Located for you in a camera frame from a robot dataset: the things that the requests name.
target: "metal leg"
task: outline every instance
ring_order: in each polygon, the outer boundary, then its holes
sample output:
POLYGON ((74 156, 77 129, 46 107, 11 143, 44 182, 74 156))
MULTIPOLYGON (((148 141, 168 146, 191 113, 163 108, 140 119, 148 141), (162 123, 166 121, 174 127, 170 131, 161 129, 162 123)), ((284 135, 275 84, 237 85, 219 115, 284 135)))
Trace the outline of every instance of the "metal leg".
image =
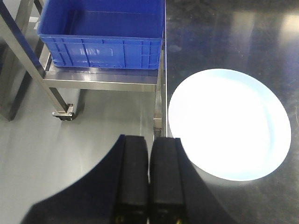
MULTIPOLYGON (((33 0, 21 0, 18 13, 15 19, 16 25, 25 35, 28 27, 30 13, 33 7, 33 0)), ((23 88, 27 88, 28 78, 24 77, 25 72, 19 72, 19 60, 13 51, 7 47, 3 67, 0 73, 0 113, 8 120, 12 120, 18 109, 17 106, 21 102, 18 91, 24 92, 23 88)))
POLYGON ((55 113, 57 115, 69 116, 69 106, 65 103, 57 89, 49 88, 43 82, 45 70, 42 68, 39 59, 34 54, 2 1, 0 1, 0 31, 1 36, 9 45, 10 49, 19 58, 28 73, 44 89, 54 105, 55 113))
POLYGON ((156 86, 156 101, 154 112, 154 139, 163 136, 162 129, 162 98, 161 98, 161 77, 164 74, 164 50, 161 50, 160 65, 156 86))
POLYGON ((34 3, 36 5, 37 11, 39 14, 42 14, 43 10, 43 0, 34 0, 34 3))

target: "dark table surface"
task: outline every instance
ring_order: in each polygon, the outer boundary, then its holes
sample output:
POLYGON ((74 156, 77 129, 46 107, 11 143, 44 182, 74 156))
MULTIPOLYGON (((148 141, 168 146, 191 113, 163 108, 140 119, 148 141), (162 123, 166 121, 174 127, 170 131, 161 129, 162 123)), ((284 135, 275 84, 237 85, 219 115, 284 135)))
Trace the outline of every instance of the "dark table surface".
POLYGON ((184 79, 213 68, 248 74, 279 98, 292 142, 277 170, 250 182, 198 173, 238 223, 298 224, 299 1, 166 0, 166 56, 167 103, 184 79))

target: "blue plastic crate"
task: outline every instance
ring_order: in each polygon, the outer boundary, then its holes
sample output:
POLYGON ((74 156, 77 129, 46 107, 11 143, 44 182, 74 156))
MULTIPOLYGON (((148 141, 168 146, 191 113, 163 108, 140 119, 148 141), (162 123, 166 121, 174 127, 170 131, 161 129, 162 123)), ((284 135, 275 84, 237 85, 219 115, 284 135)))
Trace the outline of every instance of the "blue plastic crate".
POLYGON ((164 0, 47 0, 37 34, 63 67, 157 69, 164 0))

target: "metal frame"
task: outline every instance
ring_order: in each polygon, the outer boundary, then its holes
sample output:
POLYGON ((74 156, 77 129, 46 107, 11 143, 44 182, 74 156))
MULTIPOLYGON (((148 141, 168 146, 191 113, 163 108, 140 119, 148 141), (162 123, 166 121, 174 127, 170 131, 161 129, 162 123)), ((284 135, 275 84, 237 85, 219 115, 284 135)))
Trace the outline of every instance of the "metal frame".
MULTIPOLYGON (((15 23, 23 35, 27 31, 33 3, 33 0, 20 1, 15 23)), ((43 45, 41 42, 37 44, 37 55, 40 54, 41 45, 43 45)), ((26 71, 18 73, 20 69, 19 60, 10 48, 6 49, 3 58, 3 67, 0 71, 0 114, 6 119, 12 120, 24 95, 22 93, 26 91, 31 78, 26 71)))
MULTIPOLYGON (((42 0, 22 1, 28 4, 32 4, 34 1, 39 13, 41 13, 43 7, 42 0)), ((39 83, 47 94, 54 106, 55 111, 52 115, 55 117, 65 119, 66 117, 74 116, 73 104, 66 104, 57 88, 150 92, 157 90, 157 94, 161 96, 161 82, 158 81, 157 83, 157 70, 56 68, 51 63, 50 53, 46 46, 44 46, 41 56, 38 58, 2 1, 0 1, 0 30, 10 49, 24 65, 31 77, 39 83)), ((161 77, 164 63, 164 57, 162 56, 161 58, 160 63, 162 64, 160 64, 159 77, 161 77)), ((160 104, 161 97, 155 103, 155 108, 161 108, 160 104)), ((161 128, 160 126, 158 123, 155 123, 156 128, 161 128)))

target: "round plate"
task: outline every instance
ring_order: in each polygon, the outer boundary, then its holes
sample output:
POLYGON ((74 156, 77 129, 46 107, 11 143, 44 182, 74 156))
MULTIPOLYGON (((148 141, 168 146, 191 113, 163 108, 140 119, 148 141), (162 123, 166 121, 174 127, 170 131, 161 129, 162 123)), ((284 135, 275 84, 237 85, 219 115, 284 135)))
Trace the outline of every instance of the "round plate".
POLYGON ((173 137, 202 170, 233 181, 273 172, 285 159, 291 127, 274 93, 234 70, 212 69, 184 80, 169 105, 173 137))

